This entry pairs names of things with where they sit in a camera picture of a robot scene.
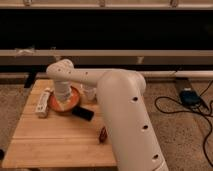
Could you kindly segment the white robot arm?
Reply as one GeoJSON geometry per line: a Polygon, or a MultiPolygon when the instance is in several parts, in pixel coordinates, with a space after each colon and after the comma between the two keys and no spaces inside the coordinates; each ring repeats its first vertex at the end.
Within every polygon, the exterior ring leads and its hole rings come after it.
{"type": "Polygon", "coordinates": [[[66,98],[65,82],[96,89],[97,102],[119,171],[169,171],[150,121],[143,93],[144,77],[126,69],[78,69],[61,60],[46,69],[54,81],[55,94],[66,98]]]}

